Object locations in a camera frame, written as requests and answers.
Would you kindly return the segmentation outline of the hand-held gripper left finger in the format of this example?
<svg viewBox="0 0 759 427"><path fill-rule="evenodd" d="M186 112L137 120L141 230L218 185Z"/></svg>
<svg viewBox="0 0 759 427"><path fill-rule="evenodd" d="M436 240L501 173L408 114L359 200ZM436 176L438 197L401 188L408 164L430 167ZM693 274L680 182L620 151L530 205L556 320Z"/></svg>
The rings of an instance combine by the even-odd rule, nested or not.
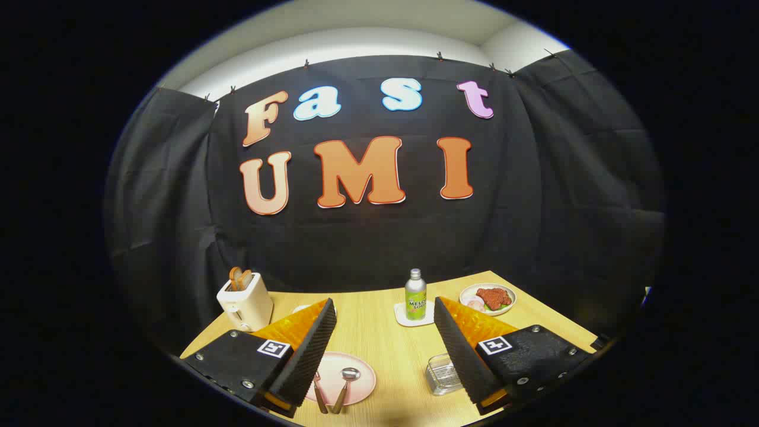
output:
<svg viewBox="0 0 759 427"><path fill-rule="evenodd" d="M184 362L233 397L292 418L311 389L336 322L334 302L325 298L257 332L228 330Z"/></svg>

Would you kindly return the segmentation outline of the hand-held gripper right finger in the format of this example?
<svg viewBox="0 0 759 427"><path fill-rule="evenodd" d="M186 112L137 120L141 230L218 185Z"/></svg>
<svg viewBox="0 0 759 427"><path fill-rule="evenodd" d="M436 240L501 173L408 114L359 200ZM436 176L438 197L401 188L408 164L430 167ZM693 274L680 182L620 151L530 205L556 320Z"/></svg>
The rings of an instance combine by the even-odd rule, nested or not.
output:
<svg viewBox="0 0 759 427"><path fill-rule="evenodd" d="M592 358L542 325L513 327L450 298L435 298L434 322L481 415L536 400Z"/></svg>

